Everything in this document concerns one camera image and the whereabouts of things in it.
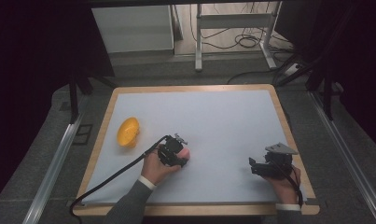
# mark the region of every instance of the human hand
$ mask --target human hand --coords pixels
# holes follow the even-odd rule
[[[159,160],[158,150],[155,149],[144,158],[141,176],[149,180],[152,184],[158,185],[170,173],[181,169],[180,165],[166,166]]]
[[[290,177],[295,181],[299,186],[300,184],[300,169],[292,165],[293,171],[290,174]],[[271,177],[263,176],[263,179],[269,181],[272,184],[275,194],[281,203],[285,204],[298,204],[298,194],[291,185],[291,183],[286,179],[274,179]]]

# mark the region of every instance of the pink object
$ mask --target pink object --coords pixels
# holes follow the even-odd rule
[[[178,154],[176,154],[178,158],[185,158],[190,160],[190,152],[187,147],[184,147]]]

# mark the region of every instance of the white metal stand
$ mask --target white metal stand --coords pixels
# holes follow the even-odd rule
[[[266,58],[270,69],[275,69],[274,59],[269,52],[269,41],[272,37],[272,30],[277,19],[280,2],[277,2],[272,13],[260,14],[229,14],[229,15],[202,15],[201,4],[197,5],[197,41],[196,41],[196,71],[202,70],[202,29],[222,29],[222,28],[255,28],[267,27],[267,32],[260,47]]]

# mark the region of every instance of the yellow bowl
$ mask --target yellow bowl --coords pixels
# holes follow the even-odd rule
[[[136,145],[136,136],[139,134],[139,123],[134,117],[124,120],[118,128],[118,144],[122,147],[133,148]]]

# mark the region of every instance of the human arm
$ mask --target human arm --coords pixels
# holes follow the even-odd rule
[[[170,173],[180,170],[179,165],[165,166],[159,160],[157,150],[144,158],[140,178],[130,191],[124,195],[106,214],[104,224],[139,224],[141,223],[146,201],[153,189]]]
[[[297,185],[300,183],[300,169],[292,166],[293,171],[290,177]],[[298,204],[298,193],[295,191],[291,183],[286,179],[274,179],[263,176],[264,179],[269,181],[274,189],[275,194],[279,199],[277,203],[277,223],[278,224],[300,224],[303,223],[300,206]]]

